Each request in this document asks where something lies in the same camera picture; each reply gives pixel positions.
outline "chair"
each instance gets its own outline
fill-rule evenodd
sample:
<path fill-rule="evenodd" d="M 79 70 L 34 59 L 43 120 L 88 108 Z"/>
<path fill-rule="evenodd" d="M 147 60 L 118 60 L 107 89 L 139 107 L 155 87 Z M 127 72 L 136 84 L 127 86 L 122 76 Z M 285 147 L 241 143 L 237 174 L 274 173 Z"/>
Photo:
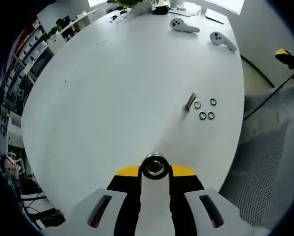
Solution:
<path fill-rule="evenodd" d="M 245 113 L 267 94 L 245 98 Z M 294 200 L 294 86 L 286 85 L 243 122 L 220 194 L 253 226 L 272 230 Z"/>

